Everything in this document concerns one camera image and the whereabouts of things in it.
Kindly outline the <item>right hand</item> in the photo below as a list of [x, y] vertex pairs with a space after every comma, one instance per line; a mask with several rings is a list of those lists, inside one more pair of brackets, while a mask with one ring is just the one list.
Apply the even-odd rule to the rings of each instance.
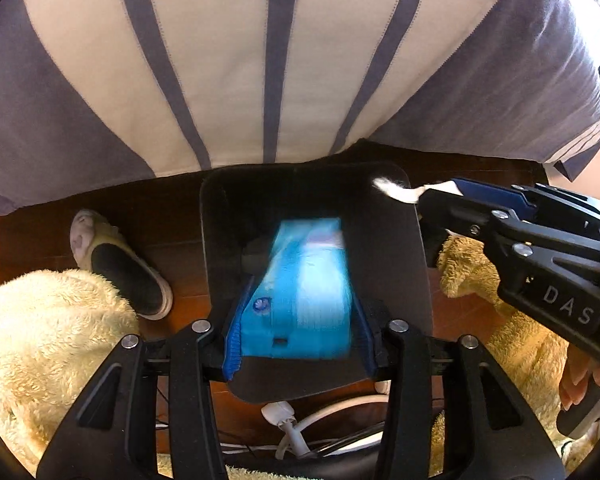
[[564, 411], [582, 402], [588, 392], [590, 380], [600, 387], [600, 363], [570, 344], [559, 383], [559, 399]]

